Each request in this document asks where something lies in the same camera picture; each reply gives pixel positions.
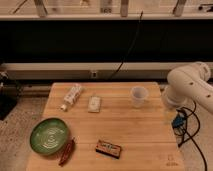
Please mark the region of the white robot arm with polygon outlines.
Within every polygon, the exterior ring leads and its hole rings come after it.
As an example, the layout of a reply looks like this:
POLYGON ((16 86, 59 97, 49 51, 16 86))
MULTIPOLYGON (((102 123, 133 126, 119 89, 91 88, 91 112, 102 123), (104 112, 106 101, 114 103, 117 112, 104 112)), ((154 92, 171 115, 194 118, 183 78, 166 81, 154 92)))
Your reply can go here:
POLYGON ((168 73, 168 85, 162 92, 166 124, 172 123, 176 110, 183 107, 188 99, 213 114, 213 86, 207 83, 210 76, 210 67, 204 62, 180 66, 168 73))

